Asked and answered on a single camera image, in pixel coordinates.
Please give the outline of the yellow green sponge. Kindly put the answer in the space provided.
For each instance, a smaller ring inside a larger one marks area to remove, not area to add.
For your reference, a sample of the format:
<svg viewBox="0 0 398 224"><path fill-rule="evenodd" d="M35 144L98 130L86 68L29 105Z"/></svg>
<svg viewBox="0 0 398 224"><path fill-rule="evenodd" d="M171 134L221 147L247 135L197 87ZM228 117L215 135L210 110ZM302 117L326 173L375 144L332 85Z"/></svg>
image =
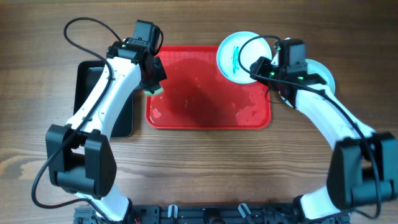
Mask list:
<svg viewBox="0 0 398 224"><path fill-rule="evenodd" d="M144 89L144 93L146 96L156 96L164 92L164 89L160 84L150 86Z"/></svg>

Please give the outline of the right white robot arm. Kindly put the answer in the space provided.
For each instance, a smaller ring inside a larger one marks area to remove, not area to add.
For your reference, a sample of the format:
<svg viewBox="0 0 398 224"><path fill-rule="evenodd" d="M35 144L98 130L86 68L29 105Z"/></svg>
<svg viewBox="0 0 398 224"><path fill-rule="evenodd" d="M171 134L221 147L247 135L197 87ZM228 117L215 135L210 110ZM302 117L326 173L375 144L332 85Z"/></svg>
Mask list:
<svg viewBox="0 0 398 224"><path fill-rule="evenodd" d="M300 222L348 212L376 219L382 203L397 199L397 139L390 132L378 133L357 119L302 59L275 65L259 57L248 72L304 114L333 151L326 185L294 199Z"/></svg>

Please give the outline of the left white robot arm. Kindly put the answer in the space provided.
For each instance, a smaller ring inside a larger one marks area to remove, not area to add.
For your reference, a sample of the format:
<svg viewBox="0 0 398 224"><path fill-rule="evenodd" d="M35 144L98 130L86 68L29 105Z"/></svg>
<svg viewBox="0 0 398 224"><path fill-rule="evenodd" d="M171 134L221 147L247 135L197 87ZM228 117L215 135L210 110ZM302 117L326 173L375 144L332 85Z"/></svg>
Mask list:
<svg viewBox="0 0 398 224"><path fill-rule="evenodd" d="M116 187L117 165L109 143L114 124L136 90L162 92L167 78L160 58L145 45L116 41L103 60L95 87L66 125L51 125L45 141L52 185L87 202L108 223L132 217L130 199Z"/></svg>

